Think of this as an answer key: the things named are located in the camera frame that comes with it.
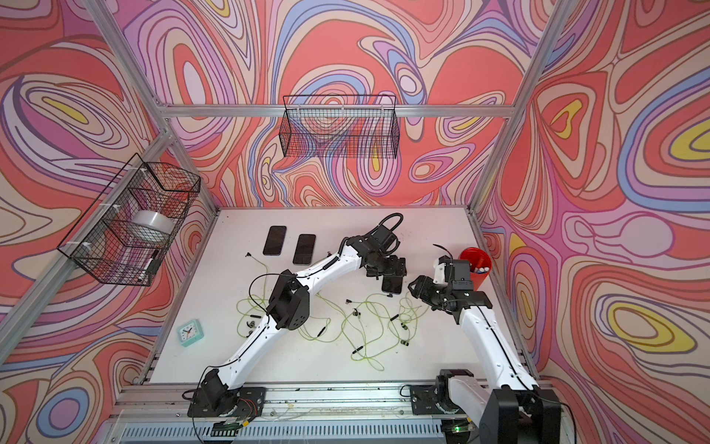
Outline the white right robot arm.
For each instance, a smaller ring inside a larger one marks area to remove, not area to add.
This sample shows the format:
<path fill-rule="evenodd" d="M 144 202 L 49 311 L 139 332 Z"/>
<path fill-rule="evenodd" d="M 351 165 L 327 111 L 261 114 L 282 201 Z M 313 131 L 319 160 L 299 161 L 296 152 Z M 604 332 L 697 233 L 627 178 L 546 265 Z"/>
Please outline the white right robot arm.
<path fill-rule="evenodd" d="M 470 263 L 442 256 L 434 275 L 417 277 L 409 291 L 453 317 L 483 370 L 482 377 L 475 377 L 469 370 L 443 369 L 430 386 L 408 386 L 413 414 L 464 414 L 482 443 L 560 442 L 561 401 L 539 386 L 506 341 L 488 296 L 475 290 Z"/>

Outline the green earphone cable plug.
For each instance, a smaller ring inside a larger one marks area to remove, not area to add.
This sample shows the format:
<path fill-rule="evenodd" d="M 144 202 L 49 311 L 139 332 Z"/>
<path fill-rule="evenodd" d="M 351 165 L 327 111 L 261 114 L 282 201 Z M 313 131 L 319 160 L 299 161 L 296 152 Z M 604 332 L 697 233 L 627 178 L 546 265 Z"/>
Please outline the green earphone cable plug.
<path fill-rule="evenodd" d="M 351 361 L 376 372 L 385 371 L 386 357 L 412 346 L 427 312 L 409 294 L 372 293 L 349 305 L 341 333 L 351 346 Z"/>

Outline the blue-cased smartphone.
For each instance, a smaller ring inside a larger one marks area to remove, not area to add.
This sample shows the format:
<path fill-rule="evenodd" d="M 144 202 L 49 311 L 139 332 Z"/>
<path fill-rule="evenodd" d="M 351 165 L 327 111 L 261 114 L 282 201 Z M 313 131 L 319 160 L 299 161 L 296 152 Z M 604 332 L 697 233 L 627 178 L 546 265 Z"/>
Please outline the blue-cased smartphone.
<path fill-rule="evenodd" d="M 401 294 L 405 276 L 402 274 L 387 275 L 382 279 L 381 290 L 387 294 Z"/>

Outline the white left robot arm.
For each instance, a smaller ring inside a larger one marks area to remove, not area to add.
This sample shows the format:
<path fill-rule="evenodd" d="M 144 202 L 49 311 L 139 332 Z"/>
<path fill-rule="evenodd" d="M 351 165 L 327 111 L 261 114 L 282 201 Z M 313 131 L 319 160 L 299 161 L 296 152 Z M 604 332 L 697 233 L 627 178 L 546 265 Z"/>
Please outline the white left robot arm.
<path fill-rule="evenodd" d="M 190 403 L 188 417 L 231 416 L 240 403 L 246 403 L 239 391 L 253 369 L 277 340 L 308 320 L 312 296 L 328 283 L 361 268 L 368 278 L 403 283 L 406 260 L 395 255 L 400 246 L 395 230 L 380 222 L 364 235 L 344 238 L 336 253 L 313 266 L 278 273 L 264 316 L 253 333 L 225 364 L 207 366 L 196 388 L 183 393 Z"/>

